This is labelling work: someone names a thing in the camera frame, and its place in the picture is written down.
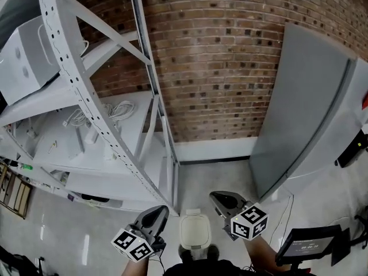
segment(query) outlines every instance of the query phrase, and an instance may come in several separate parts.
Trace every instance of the shoe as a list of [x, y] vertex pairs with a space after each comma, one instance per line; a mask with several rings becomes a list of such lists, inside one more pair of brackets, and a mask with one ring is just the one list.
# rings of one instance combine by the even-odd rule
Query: shoe
[[190, 250], [186, 250], [181, 245], [179, 246], [178, 250], [179, 256], [182, 259], [183, 263], [192, 262], [193, 258], [191, 257]]
[[211, 244], [207, 250], [207, 259], [209, 260], [219, 260], [220, 252], [216, 245]]

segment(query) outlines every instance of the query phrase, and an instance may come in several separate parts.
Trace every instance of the person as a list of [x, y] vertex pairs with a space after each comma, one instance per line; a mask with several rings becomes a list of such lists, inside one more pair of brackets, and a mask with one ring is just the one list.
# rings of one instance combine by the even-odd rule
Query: person
[[[203, 276], [203, 275], [278, 275], [290, 270], [289, 265], [278, 267], [275, 263], [276, 252], [268, 243], [258, 236], [252, 241], [244, 240], [246, 249], [251, 258], [255, 272], [242, 270], [234, 266], [228, 260], [219, 260], [219, 249], [211, 245], [208, 248], [207, 259], [193, 260], [189, 250], [179, 247], [179, 255], [182, 259], [181, 264], [169, 268], [164, 276]], [[122, 276], [146, 276], [148, 271], [149, 258], [134, 263], [129, 261]]]

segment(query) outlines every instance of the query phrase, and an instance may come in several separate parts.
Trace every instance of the concrete floor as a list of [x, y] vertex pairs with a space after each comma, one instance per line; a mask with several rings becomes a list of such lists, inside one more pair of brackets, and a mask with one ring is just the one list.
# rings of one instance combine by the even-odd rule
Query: concrete floor
[[[212, 242], [220, 249], [220, 258], [236, 266], [250, 264], [241, 240], [233, 242], [222, 231], [223, 220], [217, 216], [208, 199], [214, 190], [237, 191], [249, 200], [255, 200], [248, 163], [228, 162], [182, 166], [180, 171], [179, 201], [181, 209], [201, 208], [208, 215], [212, 226]], [[286, 235], [292, 228], [320, 227], [331, 223], [351, 227], [350, 220], [368, 205], [368, 155], [363, 155], [348, 169], [334, 166], [321, 172], [321, 177], [292, 199], [285, 199], [264, 207], [270, 214], [268, 229], [263, 234], [266, 241], [277, 250], [285, 232], [290, 208], [292, 213]], [[48, 272], [62, 275], [121, 275], [127, 260], [110, 244], [121, 227], [131, 223], [137, 213], [95, 209], [80, 203], [36, 190], [26, 220], [0, 208], [0, 245], [14, 254], [26, 255], [34, 260], [43, 256]], [[162, 256], [166, 268], [179, 263], [177, 253], [179, 218], [170, 217], [162, 237], [167, 248]], [[368, 275], [368, 251], [354, 247], [352, 253], [335, 267], [330, 267], [331, 257], [304, 263], [316, 275]], [[150, 262], [149, 275], [162, 275], [158, 262]]]

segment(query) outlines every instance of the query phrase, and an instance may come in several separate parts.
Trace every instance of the human arm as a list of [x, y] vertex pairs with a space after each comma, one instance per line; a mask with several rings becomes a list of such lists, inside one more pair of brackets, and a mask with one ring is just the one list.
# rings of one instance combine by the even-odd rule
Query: human arm
[[129, 261], [121, 276], [147, 276], [148, 258], [145, 258], [138, 263]]
[[276, 252], [261, 236], [257, 236], [252, 241], [244, 240], [244, 244], [256, 271], [277, 274], [290, 270], [289, 265], [283, 265], [281, 267], [276, 265]]

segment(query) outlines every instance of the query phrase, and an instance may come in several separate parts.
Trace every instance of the monitor screen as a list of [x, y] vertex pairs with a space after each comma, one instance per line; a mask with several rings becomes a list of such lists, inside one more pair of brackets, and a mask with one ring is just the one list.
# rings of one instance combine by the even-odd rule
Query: monitor screen
[[321, 254], [334, 237], [293, 241], [283, 256], [305, 256]]

